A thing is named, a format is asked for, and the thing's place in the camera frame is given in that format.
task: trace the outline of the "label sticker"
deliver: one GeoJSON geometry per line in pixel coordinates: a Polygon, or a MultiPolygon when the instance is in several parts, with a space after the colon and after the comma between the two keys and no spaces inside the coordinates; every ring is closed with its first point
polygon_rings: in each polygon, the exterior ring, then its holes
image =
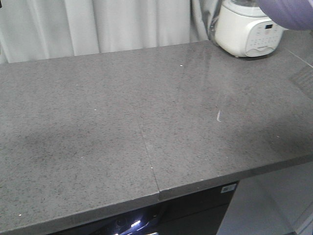
{"type": "Polygon", "coordinates": [[[229,191],[233,191],[235,190],[237,184],[232,184],[232,185],[227,185],[227,186],[224,186],[221,190],[221,193],[224,193],[224,192],[229,192],[229,191]]]}

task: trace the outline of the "black dishwasher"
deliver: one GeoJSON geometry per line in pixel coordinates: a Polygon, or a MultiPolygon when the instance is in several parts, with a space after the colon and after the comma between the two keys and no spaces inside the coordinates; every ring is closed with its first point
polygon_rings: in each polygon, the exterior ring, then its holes
{"type": "Polygon", "coordinates": [[[52,235],[215,235],[237,182],[52,235]]]}

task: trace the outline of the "white rice cooker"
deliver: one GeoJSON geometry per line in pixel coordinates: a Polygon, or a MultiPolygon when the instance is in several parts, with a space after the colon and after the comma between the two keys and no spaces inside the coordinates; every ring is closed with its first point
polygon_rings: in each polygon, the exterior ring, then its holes
{"type": "Polygon", "coordinates": [[[283,31],[255,0],[224,0],[215,26],[215,41],[234,56],[256,57],[273,52],[283,31]]]}

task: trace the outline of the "white debris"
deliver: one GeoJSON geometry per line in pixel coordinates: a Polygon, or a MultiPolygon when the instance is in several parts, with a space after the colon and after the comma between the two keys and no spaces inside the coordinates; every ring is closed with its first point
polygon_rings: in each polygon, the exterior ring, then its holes
{"type": "Polygon", "coordinates": [[[220,115],[221,115],[221,111],[219,110],[219,112],[217,113],[217,118],[216,118],[218,122],[222,122],[220,121],[220,115]]]}

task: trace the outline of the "gray quartz countertop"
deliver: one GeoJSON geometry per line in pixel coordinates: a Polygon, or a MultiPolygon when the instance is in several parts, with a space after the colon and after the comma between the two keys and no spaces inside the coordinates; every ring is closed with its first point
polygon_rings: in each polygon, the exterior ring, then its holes
{"type": "Polygon", "coordinates": [[[0,66],[0,233],[44,235],[312,161],[313,37],[0,66]]]}

